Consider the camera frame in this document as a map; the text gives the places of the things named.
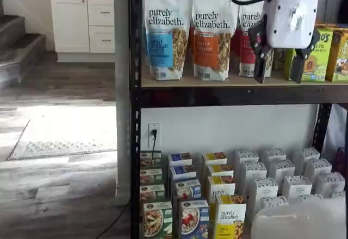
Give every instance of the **shelf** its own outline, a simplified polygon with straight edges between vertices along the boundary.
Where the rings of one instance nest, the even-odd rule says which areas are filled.
[[[141,92],[142,108],[348,103],[348,83],[297,84],[277,71],[264,84],[232,74],[224,82],[201,81],[192,68],[184,70],[181,80],[157,81],[144,67]]]

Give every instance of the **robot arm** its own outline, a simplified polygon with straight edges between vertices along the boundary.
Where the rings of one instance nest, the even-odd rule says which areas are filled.
[[[248,30],[250,45],[256,55],[255,80],[264,82],[270,49],[293,48],[297,56],[293,59],[290,77],[300,83],[305,60],[320,39],[319,32],[314,28],[318,0],[231,1],[238,5],[265,1],[263,18]]]

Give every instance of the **electrical outlet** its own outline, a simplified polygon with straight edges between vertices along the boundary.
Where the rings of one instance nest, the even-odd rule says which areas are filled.
[[[157,130],[157,138],[156,138],[156,145],[155,145],[155,150],[158,149],[161,146],[161,123],[150,123],[148,125],[148,148],[152,149],[153,148],[153,143],[154,143],[154,137],[151,135],[151,131],[156,129]]]

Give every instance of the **cereal box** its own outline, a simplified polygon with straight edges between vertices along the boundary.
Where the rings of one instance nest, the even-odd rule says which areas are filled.
[[[248,190],[248,201],[246,215],[250,222],[261,208],[261,198],[276,197],[278,193],[278,184],[273,178],[253,178]]]
[[[348,81],[348,30],[335,30],[331,45],[326,78]]]
[[[162,169],[143,169],[140,171],[140,185],[162,184]]]
[[[282,194],[290,203],[293,203],[299,196],[310,194],[311,191],[312,183],[304,175],[286,176],[284,178]]]
[[[234,195],[235,183],[233,177],[217,176],[208,177],[208,203],[209,203],[209,219],[211,222],[215,220],[215,202],[216,198],[223,195]]]
[[[190,153],[179,153],[179,154],[170,154],[168,155],[168,174],[167,174],[167,188],[169,188],[169,184],[171,184],[171,175],[170,168],[177,166],[188,166],[192,165],[192,157]]]
[[[237,150],[234,154],[234,182],[237,184],[237,190],[239,186],[239,175],[240,175],[240,166],[245,161],[250,162],[258,162],[259,156],[253,149],[247,149],[247,150]]]
[[[320,153],[315,148],[304,148],[293,153],[293,163],[295,165],[295,175],[305,173],[306,163],[310,159],[319,159]]]
[[[268,169],[270,164],[275,161],[287,159],[287,154],[281,148],[267,148],[262,153],[261,162],[264,162]]]
[[[142,216],[144,238],[172,238],[172,204],[170,202],[147,203]]]
[[[168,184],[169,187],[169,196],[173,197],[173,190],[174,190],[174,183],[177,181],[183,181],[185,179],[191,179],[197,177],[197,172],[195,171],[194,167],[192,165],[190,166],[177,166],[177,167],[171,167],[170,173],[171,175],[171,182]]]
[[[238,194],[246,198],[246,190],[252,178],[265,178],[267,169],[262,162],[246,161],[241,164]]]
[[[327,28],[317,29],[320,33],[320,40],[304,63],[302,81],[325,81],[333,31]],[[290,80],[294,57],[296,57],[295,50],[287,49],[284,67],[284,75],[287,80]]]
[[[345,185],[344,177],[338,172],[318,175],[314,193],[324,198],[331,198],[333,193],[343,192]]]
[[[261,209],[267,209],[280,205],[288,205],[285,197],[263,197],[261,198]]]
[[[310,159],[306,163],[304,175],[315,187],[316,178],[320,174],[330,173],[332,165],[326,159]]]
[[[278,184],[278,192],[282,192],[284,177],[286,175],[293,177],[295,172],[295,166],[290,160],[282,160],[272,162],[268,169],[267,177],[274,178]]]
[[[140,169],[161,168],[161,155],[161,151],[140,152]]]
[[[183,201],[180,203],[179,238],[207,239],[209,207],[206,200]]]
[[[246,204],[242,196],[219,196],[216,199],[214,239],[241,239]]]
[[[165,191],[164,185],[149,185],[149,186],[140,186],[140,200],[164,200]]]
[[[203,155],[203,162],[202,162],[202,175],[201,175],[201,184],[202,184],[202,191],[206,190],[206,170],[207,166],[210,165],[223,165],[227,164],[227,157],[223,152],[218,153],[207,153]]]

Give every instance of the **cabinet drawer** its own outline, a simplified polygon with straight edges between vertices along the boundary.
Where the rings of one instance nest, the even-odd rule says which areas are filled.
[[[114,0],[88,0],[90,26],[114,26]]]
[[[90,26],[91,53],[115,53],[114,27]]]

